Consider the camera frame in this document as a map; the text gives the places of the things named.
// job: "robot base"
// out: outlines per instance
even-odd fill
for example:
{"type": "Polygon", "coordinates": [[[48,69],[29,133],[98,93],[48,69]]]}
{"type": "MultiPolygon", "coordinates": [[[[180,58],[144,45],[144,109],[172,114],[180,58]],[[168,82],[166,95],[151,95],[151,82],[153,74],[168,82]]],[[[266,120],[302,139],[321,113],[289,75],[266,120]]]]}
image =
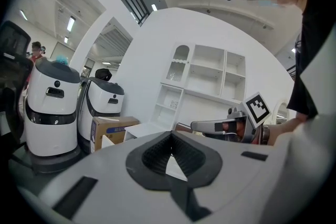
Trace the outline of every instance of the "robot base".
{"type": "Polygon", "coordinates": [[[90,154],[90,140],[85,139],[79,132],[77,132],[77,143],[85,154],[90,154]]]}
{"type": "Polygon", "coordinates": [[[80,147],[77,146],[74,150],[50,157],[36,156],[29,151],[29,157],[33,170],[36,173],[48,174],[63,171],[71,165],[82,159],[80,147]]]}

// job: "black shirt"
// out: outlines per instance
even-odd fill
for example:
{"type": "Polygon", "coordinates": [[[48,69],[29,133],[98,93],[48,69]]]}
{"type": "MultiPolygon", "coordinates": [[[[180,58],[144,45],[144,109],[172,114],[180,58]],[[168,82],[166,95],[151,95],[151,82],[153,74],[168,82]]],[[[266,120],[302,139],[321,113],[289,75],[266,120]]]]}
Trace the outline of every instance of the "black shirt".
{"type": "Polygon", "coordinates": [[[288,107],[311,119],[317,115],[314,102],[300,75],[316,56],[327,39],[336,12],[334,0],[307,0],[303,12],[301,40],[296,42],[296,79],[288,107]]]}

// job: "gray floor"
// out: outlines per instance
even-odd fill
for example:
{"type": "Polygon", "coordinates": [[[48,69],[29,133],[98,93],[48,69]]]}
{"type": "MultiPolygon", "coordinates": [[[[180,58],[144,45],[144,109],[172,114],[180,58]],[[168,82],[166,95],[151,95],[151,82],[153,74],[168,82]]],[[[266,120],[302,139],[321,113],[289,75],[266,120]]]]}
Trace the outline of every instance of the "gray floor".
{"type": "MultiPolygon", "coordinates": [[[[15,153],[15,156],[23,160],[27,164],[31,164],[30,158],[25,151],[24,147],[19,148],[15,153]]],[[[25,187],[30,190],[36,196],[41,190],[60,172],[52,174],[35,174],[31,169],[13,161],[8,162],[9,171],[14,177],[14,180],[18,186],[25,187]]]]}

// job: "white table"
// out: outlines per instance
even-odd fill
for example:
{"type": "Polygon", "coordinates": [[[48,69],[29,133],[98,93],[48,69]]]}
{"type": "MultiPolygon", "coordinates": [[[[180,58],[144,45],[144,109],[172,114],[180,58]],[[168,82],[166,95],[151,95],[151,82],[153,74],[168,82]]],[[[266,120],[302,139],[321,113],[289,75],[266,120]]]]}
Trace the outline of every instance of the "white table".
{"type": "Polygon", "coordinates": [[[135,126],[130,126],[125,128],[124,142],[130,139],[143,137],[150,134],[163,133],[167,130],[156,126],[150,122],[138,124],[135,126]]]}

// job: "ceiling light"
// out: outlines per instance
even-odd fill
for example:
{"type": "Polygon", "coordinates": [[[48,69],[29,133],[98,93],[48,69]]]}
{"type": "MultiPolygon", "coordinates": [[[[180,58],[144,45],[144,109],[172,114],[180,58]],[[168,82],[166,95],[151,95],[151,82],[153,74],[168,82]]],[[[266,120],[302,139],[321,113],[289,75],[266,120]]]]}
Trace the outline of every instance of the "ceiling light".
{"type": "Polygon", "coordinates": [[[69,19],[69,23],[68,23],[68,31],[69,32],[71,32],[71,30],[72,30],[72,27],[74,26],[73,24],[75,23],[75,18],[73,18],[72,16],[70,17],[70,19],[69,19]]]}
{"type": "Polygon", "coordinates": [[[22,9],[20,9],[20,12],[21,12],[22,16],[24,17],[24,19],[25,19],[25,20],[28,20],[27,17],[26,17],[26,15],[25,15],[25,13],[23,12],[22,9]]]}

